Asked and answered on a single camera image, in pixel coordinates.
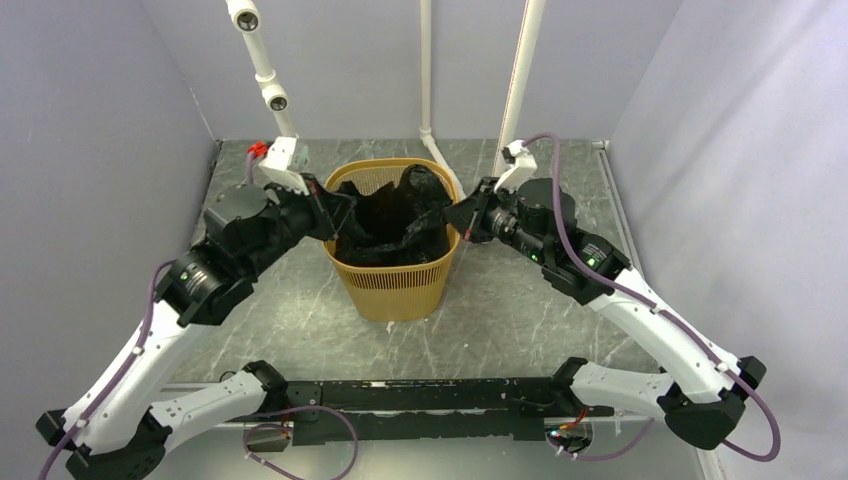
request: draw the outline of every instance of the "gray floor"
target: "gray floor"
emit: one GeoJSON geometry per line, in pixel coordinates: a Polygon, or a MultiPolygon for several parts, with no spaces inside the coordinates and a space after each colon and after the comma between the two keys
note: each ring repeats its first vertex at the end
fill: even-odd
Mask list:
{"type": "MultiPolygon", "coordinates": [[[[622,423],[596,425],[595,442],[587,455],[620,450],[641,428],[622,423]]],[[[249,478],[277,480],[279,474],[244,459],[239,429],[210,430],[165,457],[148,480],[218,480],[249,478]]],[[[293,447],[261,456],[301,478],[338,475],[350,461],[353,445],[334,442],[293,447]]],[[[655,426],[627,455],[606,462],[557,458],[545,442],[515,442],[508,437],[447,438],[362,442],[348,480],[466,480],[466,479],[581,479],[581,480],[704,480],[695,450],[665,426],[655,426]]]]}
{"type": "MultiPolygon", "coordinates": [[[[207,202],[244,177],[252,142],[225,142],[207,202]]],[[[309,141],[310,167],[326,179],[339,166],[382,157],[430,158],[420,140],[309,141]]],[[[494,140],[440,141],[470,192],[491,170],[494,140]]],[[[550,176],[550,145],[535,147],[538,176],[550,176]]],[[[621,246],[601,168],[589,142],[564,148],[566,191],[583,228],[621,246]]],[[[257,169],[257,181],[266,180],[257,169]]],[[[198,225],[195,238],[203,234],[198,225]]],[[[634,371],[654,360],[609,321],[550,288],[539,268],[498,244],[462,244],[442,305],[426,320],[360,317],[319,242],[304,240],[269,269],[256,293],[202,342],[174,376],[216,380],[264,359],[290,380],[473,378],[550,375],[569,356],[634,371]]]]}

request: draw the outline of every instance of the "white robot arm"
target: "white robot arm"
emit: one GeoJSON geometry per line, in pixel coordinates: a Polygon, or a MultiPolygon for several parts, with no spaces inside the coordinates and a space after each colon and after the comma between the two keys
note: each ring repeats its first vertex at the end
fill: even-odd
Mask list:
{"type": "MultiPolygon", "coordinates": [[[[532,156],[516,165],[531,163],[535,165],[532,156]]],[[[517,172],[513,175],[520,178],[526,168],[517,172]]],[[[288,383],[262,361],[185,397],[154,399],[195,342],[252,293],[261,272],[302,238],[329,240],[342,228],[353,200],[325,191],[312,175],[300,175],[307,195],[277,183],[237,185],[204,211],[205,238],[170,265],[155,295],[151,288],[149,317],[118,357],[74,405],[39,419],[37,429],[55,447],[51,458],[62,449],[72,452],[66,466],[74,478],[143,478],[189,438],[228,420],[289,404],[288,383]]],[[[507,180],[496,188],[499,179],[484,178],[471,196],[444,210],[446,220],[469,241],[497,238],[539,264],[554,289],[613,321],[664,369],[635,373],[569,358],[550,378],[560,411],[614,407],[664,421],[696,447],[719,445],[735,428],[748,397],[728,374],[753,389],[765,375],[762,363],[754,357],[739,359],[662,317],[661,312],[671,310],[609,242],[576,227],[573,200],[562,194],[568,238],[583,266],[630,293],[585,275],[552,234],[550,179],[507,180]],[[634,292],[654,307],[636,301],[634,292]],[[698,343],[708,346],[715,358],[698,343]]]]}

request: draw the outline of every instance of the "white pipe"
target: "white pipe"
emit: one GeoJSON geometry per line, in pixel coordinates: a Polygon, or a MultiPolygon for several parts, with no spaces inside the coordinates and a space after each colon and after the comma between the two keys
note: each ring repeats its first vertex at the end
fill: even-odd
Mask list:
{"type": "Polygon", "coordinates": [[[421,138],[430,130],[430,75],[432,72],[433,7],[430,0],[421,0],[421,138]]]}
{"type": "Polygon", "coordinates": [[[419,2],[421,13],[421,128],[418,129],[421,134],[421,142],[430,151],[433,160],[439,166],[443,167],[451,176],[456,191],[459,194],[459,200],[465,199],[465,190],[459,179],[456,177],[453,169],[450,168],[442,152],[439,151],[436,145],[436,139],[433,138],[433,130],[430,125],[430,94],[432,92],[432,84],[430,78],[432,75],[432,24],[433,24],[433,5],[430,0],[421,0],[419,2]]]}
{"type": "Polygon", "coordinates": [[[277,127],[284,137],[296,137],[297,134],[288,112],[288,95],[277,80],[277,72],[271,67],[265,43],[259,35],[259,30],[262,28],[259,10],[253,4],[253,0],[227,0],[227,10],[233,26],[244,37],[244,44],[247,46],[253,68],[256,70],[256,83],[259,84],[265,107],[274,115],[277,127]]]}
{"type": "Polygon", "coordinates": [[[515,63],[512,66],[512,77],[509,80],[509,92],[506,96],[501,133],[498,137],[498,150],[492,166],[492,175],[500,176],[506,171],[501,150],[515,140],[515,126],[521,113],[521,102],[524,100],[524,90],[527,87],[527,77],[530,74],[530,64],[533,62],[533,51],[536,49],[536,39],[539,36],[539,25],[545,12],[545,0],[526,0],[524,17],[521,19],[521,31],[518,34],[518,48],[515,50],[515,63]]]}

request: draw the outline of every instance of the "black plastic bag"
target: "black plastic bag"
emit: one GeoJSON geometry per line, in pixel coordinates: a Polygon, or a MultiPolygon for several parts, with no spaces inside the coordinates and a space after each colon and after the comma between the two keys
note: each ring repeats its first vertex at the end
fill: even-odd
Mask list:
{"type": "Polygon", "coordinates": [[[335,257],[356,267],[428,263],[450,249],[442,209],[451,205],[441,179],[423,165],[404,169],[398,186],[388,183],[363,196],[352,182],[338,191],[357,198],[336,242],[335,257]]]}

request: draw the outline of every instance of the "basket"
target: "basket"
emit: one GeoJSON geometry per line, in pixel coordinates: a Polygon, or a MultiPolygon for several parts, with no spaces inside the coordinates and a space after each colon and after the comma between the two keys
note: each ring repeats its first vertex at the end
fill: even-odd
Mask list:
{"type": "MultiPolygon", "coordinates": [[[[424,165],[442,180],[442,184],[456,202],[458,194],[450,174],[437,163],[420,158],[385,158],[351,162],[339,168],[327,179],[326,188],[338,189],[344,181],[351,181],[363,195],[370,195],[383,185],[400,181],[403,170],[424,165]]],[[[336,267],[353,304],[359,314],[378,322],[414,320],[426,317],[439,306],[451,260],[459,245],[459,233],[446,226],[450,249],[442,258],[420,265],[402,267],[354,267],[336,260],[335,242],[324,242],[324,250],[336,267]]]]}

